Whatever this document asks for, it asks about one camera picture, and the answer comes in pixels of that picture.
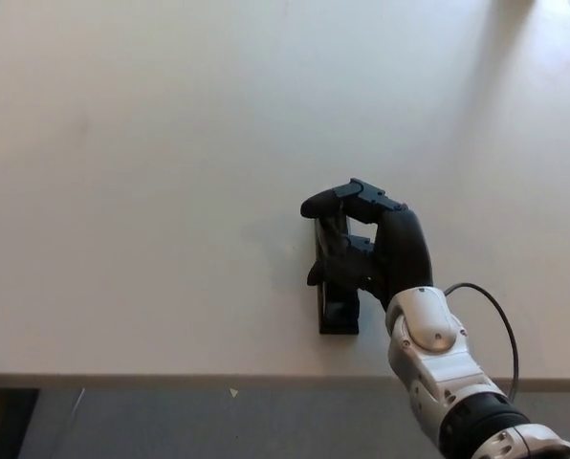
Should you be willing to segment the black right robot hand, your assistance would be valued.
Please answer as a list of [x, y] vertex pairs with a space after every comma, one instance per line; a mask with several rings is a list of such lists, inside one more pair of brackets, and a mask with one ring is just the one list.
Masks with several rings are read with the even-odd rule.
[[[433, 285], [428, 245], [418, 217], [380, 188], [352, 179], [305, 200], [300, 214], [318, 221], [325, 230], [323, 256], [309, 271], [308, 285], [327, 282], [349, 292], [363, 290], [384, 309], [403, 291]], [[375, 239], [340, 230], [337, 221], [342, 216], [376, 225]]]

